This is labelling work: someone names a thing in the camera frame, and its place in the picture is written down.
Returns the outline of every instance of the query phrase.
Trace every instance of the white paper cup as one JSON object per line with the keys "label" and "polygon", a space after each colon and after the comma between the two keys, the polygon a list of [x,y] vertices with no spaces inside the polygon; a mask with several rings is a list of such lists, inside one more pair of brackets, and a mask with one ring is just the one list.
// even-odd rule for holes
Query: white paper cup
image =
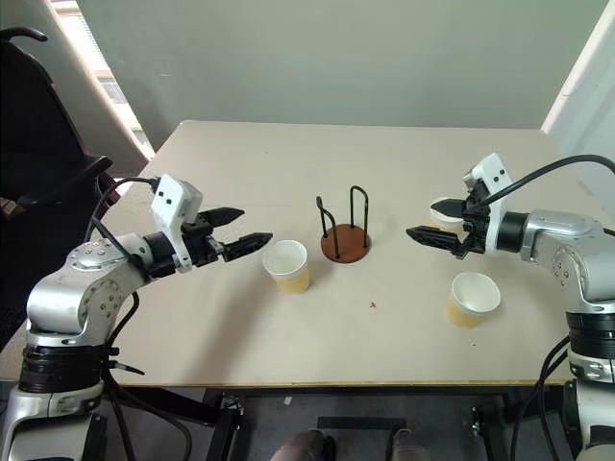
{"label": "white paper cup", "polygon": [[495,281],[478,272],[462,272],[453,280],[446,316],[458,327],[469,328],[493,312],[502,296]]}
{"label": "white paper cup", "polygon": [[449,232],[463,231],[463,218],[455,218],[453,216],[447,216],[440,211],[436,211],[431,206],[447,200],[449,197],[438,197],[430,203],[430,218],[431,221],[441,230]]}
{"label": "white paper cup", "polygon": [[295,240],[276,242],[262,265],[284,293],[303,293],[309,287],[308,251]]}

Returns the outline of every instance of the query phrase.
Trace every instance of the metal table frame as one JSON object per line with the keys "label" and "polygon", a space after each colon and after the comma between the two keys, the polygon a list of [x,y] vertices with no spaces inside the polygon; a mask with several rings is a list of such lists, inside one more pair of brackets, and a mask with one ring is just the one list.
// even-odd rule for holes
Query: metal table frame
{"label": "metal table frame", "polygon": [[[476,437],[481,437],[489,461],[508,460],[509,447],[504,441],[504,428],[514,424],[522,399],[531,386],[366,386],[366,387],[272,387],[272,388],[225,388],[207,389],[202,401],[193,400],[161,388],[132,387],[131,392],[142,400],[193,423],[213,426],[214,432],[205,458],[207,461],[228,459],[235,433],[241,428],[244,411],[241,401],[251,397],[293,395],[445,395],[445,396],[484,396],[485,402],[468,408],[472,414],[472,429]],[[548,413],[557,412],[562,419],[563,385],[548,385],[545,403]],[[529,405],[524,420],[538,416],[538,405]],[[319,418],[319,428],[337,429],[391,429],[404,421],[400,418]],[[564,424],[569,445],[573,454],[576,436],[573,428]]]}

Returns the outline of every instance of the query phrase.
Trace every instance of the table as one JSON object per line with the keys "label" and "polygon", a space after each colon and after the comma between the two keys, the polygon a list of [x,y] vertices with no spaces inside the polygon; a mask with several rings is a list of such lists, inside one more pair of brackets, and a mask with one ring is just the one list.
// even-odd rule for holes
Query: table
{"label": "table", "polygon": [[[121,361],[146,375],[117,378],[234,388],[534,382],[547,351],[568,331],[550,274],[518,255],[458,261],[405,233],[428,222],[432,199],[465,197],[462,176],[491,152],[513,180],[558,157],[536,130],[185,121],[141,176],[191,182],[204,194],[202,209],[244,209],[216,230],[222,241],[271,231],[274,241],[303,242],[312,284],[302,295],[278,292],[260,252],[146,286],[116,342]],[[320,251],[315,198],[322,196],[338,223],[349,222],[353,184],[369,194],[373,246],[359,262],[335,264]],[[134,185],[104,221],[116,234],[151,233],[151,199],[146,186]],[[362,204],[356,207],[362,222]],[[612,227],[570,167],[517,191],[513,207],[578,212]],[[503,296],[502,308],[471,329],[444,316],[451,281],[463,271],[489,275]],[[0,356],[1,378],[17,378],[22,345],[18,332]],[[562,366],[552,382],[570,377]]]}

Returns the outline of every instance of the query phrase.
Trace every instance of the gray wall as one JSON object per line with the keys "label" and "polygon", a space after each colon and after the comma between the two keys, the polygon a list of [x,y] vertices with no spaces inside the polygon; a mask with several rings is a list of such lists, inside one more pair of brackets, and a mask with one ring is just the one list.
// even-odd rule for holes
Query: gray wall
{"label": "gray wall", "polygon": [[105,90],[84,68],[46,0],[0,0],[0,28],[15,26],[34,27],[49,38],[44,43],[22,37],[12,42],[47,70],[86,149],[112,159],[109,172],[115,177],[139,173],[147,159],[113,112]]}
{"label": "gray wall", "polygon": [[606,0],[79,0],[153,147],[184,119],[540,128]]}

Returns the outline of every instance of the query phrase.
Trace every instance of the cup rim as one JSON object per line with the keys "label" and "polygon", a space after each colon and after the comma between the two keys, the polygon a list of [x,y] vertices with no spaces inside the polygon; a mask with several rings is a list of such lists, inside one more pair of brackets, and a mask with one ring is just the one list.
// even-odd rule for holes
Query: cup rim
{"label": "cup rim", "polygon": [[[455,283],[459,280],[459,278],[468,277],[470,275],[472,275],[473,277],[479,276],[481,279],[488,282],[490,288],[495,288],[494,293],[496,293],[497,296],[495,297],[495,300],[492,303],[493,306],[491,308],[486,309],[486,310],[474,310],[468,307],[467,305],[465,305],[461,301],[461,299],[458,297],[457,293],[455,292]],[[453,283],[451,284],[451,297],[453,298],[453,302],[456,308],[462,310],[464,313],[468,315],[473,315],[477,317],[481,317],[483,315],[487,315],[493,312],[500,306],[500,303],[502,302],[502,292],[500,291],[500,287],[498,286],[498,284],[493,279],[491,279],[489,276],[486,276],[485,274],[481,274],[480,272],[462,272],[460,274],[457,274],[456,277],[453,279]]]}
{"label": "cup rim", "polygon": [[[272,270],[270,270],[267,267],[267,258],[272,254],[272,252],[275,250],[275,248],[281,244],[287,244],[287,243],[291,243],[292,245],[294,245],[296,248],[301,250],[302,253],[302,261],[301,264],[299,265],[299,267],[297,267],[297,269],[293,269],[290,272],[285,272],[285,273],[277,273],[274,272]],[[275,277],[278,279],[293,279],[294,277],[298,276],[303,269],[306,267],[308,263],[308,250],[306,249],[306,247],[304,246],[303,243],[298,242],[297,240],[291,240],[291,239],[285,239],[285,240],[278,240],[276,243],[274,243],[268,250],[267,252],[265,252],[265,254],[262,257],[262,265],[265,268],[265,270],[267,271],[267,273],[271,276],[271,277]]]}

